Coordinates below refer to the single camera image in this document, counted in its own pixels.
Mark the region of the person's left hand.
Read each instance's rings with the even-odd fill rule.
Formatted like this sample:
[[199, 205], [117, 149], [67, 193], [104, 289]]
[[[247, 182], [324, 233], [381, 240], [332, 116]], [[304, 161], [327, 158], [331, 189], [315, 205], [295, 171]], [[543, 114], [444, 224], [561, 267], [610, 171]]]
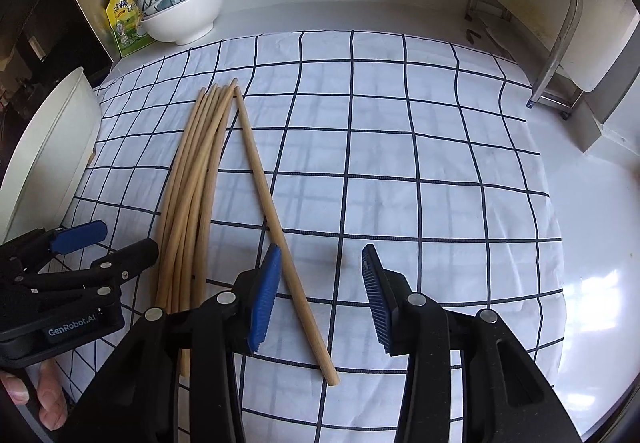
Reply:
[[[2, 371], [1, 382], [15, 405], [27, 404], [29, 392], [22, 379]], [[67, 404], [54, 359], [47, 359], [40, 364], [36, 391], [41, 423], [50, 431], [60, 429], [67, 419]]]

